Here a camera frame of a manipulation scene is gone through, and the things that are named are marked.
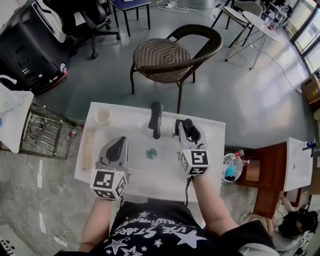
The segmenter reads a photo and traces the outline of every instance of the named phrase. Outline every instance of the marble floor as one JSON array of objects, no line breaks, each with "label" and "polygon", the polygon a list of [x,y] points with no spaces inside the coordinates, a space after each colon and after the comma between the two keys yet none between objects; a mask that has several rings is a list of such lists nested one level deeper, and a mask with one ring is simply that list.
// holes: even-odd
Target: marble floor
[{"label": "marble floor", "polygon": [[[83,230],[95,194],[89,184],[74,179],[81,134],[71,141],[67,160],[48,159],[0,151],[0,225],[8,223],[17,236],[39,256],[53,256],[69,247],[54,241],[65,231]],[[237,185],[222,185],[220,195],[239,222],[243,213],[253,209],[257,191]],[[142,202],[129,195],[125,200]],[[120,206],[112,205],[114,218]],[[195,220],[202,217],[197,203],[189,203]],[[77,250],[79,231],[67,232],[62,240]]]}]

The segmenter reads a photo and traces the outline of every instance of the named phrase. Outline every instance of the drain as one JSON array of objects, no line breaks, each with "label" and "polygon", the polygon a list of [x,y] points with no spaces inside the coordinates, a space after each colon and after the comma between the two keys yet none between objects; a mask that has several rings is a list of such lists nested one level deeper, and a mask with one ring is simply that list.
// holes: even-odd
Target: drain
[{"label": "drain", "polygon": [[146,151],[146,156],[149,159],[155,159],[157,157],[157,151],[154,148],[150,148]]}]

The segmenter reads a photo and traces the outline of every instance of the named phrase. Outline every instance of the person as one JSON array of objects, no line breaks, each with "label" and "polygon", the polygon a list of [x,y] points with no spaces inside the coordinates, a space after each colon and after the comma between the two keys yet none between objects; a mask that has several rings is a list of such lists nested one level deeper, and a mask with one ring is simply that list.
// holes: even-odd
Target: person
[{"label": "person", "polygon": [[110,228],[111,201],[97,198],[71,256],[245,255],[278,256],[260,221],[238,226],[206,175],[193,179],[206,227],[200,228],[183,202],[125,201]]},{"label": "person", "polygon": [[315,232],[318,226],[318,214],[316,211],[295,210],[290,201],[279,194],[278,207],[272,219],[264,218],[256,214],[249,214],[241,221],[245,224],[259,220],[272,238],[276,251],[284,252],[295,247],[306,231]]}]

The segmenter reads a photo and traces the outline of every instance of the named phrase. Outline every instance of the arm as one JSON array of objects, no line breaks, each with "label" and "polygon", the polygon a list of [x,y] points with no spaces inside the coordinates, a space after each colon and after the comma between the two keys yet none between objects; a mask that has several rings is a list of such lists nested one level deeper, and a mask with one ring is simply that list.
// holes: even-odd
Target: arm
[{"label": "arm", "polygon": [[266,220],[266,225],[267,225],[267,228],[268,228],[268,234],[269,234],[269,236],[272,237],[272,234],[273,234],[273,232],[275,231],[275,230],[274,230],[274,224],[273,224],[273,222],[272,222],[272,219],[265,218],[265,220]]},{"label": "arm", "polygon": [[219,236],[238,227],[224,201],[211,187],[206,175],[196,176],[193,187],[207,228]]},{"label": "arm", "polygon": [[109,234],[111,201],[96,198],[85,223],[79,252],[90,252]]},{"label": "arm", "polygon": [[288,213],[295,212],[296,210],[292,207],[291,203],[289,200],[285,197],[284,192],[281,191],[279,198],[281,199],[284,208],[287,210]]}]

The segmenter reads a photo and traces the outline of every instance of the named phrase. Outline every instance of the wicker chair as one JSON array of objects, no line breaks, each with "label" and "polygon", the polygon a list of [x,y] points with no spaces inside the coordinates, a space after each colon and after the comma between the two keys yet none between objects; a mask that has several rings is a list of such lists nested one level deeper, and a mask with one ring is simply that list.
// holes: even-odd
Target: wicker chair
[{"label": "wicker chair", "polygon": [[[188,35],[208,38],[208,42],[192,58],[188,50],[178,41]],[[196,69],[222,47],[221,35],[203,25],[184,25],[177,28],[166,39],[155,38],[140,44],[133,53],[130,71],[132,94],[135,93],[133,74],[139,72],[150,80],[160,83],[176,83],[179,87],[177,113],[180,113],[181,96],[184,81],[193,74],[196,81]]]}]

